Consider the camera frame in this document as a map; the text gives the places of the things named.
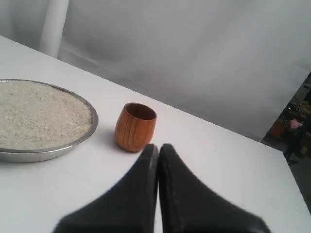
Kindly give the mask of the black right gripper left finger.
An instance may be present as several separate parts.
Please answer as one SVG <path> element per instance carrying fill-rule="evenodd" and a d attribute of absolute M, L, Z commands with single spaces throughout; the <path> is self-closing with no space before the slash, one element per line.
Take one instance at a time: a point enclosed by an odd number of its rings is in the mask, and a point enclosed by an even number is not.
<path fill-rule="evenodd" d="M 55 233 L 154 232 L 157 146 L 148 144 L 128 172 L 106 193 L 63 217 Z"/>

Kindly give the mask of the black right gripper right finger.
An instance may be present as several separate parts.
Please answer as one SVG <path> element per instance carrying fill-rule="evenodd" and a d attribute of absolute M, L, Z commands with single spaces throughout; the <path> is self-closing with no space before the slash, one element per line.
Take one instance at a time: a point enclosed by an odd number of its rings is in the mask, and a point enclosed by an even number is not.
<path fill-rule="evenodd" d="M 165 233 L 268 233 L 258 216 L 225 200 L 204 185 L 171 144 L 158 162 L 159 199 Z"/>

